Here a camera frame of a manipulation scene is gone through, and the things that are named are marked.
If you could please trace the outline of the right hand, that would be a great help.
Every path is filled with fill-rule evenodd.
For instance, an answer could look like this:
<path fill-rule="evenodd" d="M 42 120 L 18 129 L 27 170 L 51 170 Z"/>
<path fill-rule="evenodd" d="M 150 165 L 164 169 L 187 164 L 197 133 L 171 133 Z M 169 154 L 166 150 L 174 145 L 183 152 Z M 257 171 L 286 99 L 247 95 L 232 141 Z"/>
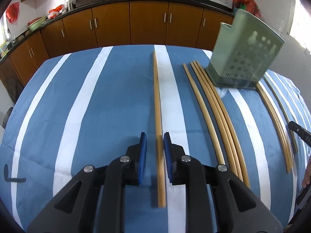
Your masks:
<path fill-rule="evenodd" d="M 310 176 L 311 176 L 311 156 L 309 157 L 307 167 L 304 173 L 304 178 L 301 183 L 303 188 L 306 188 L 306 186 L 310 184 Z"/>

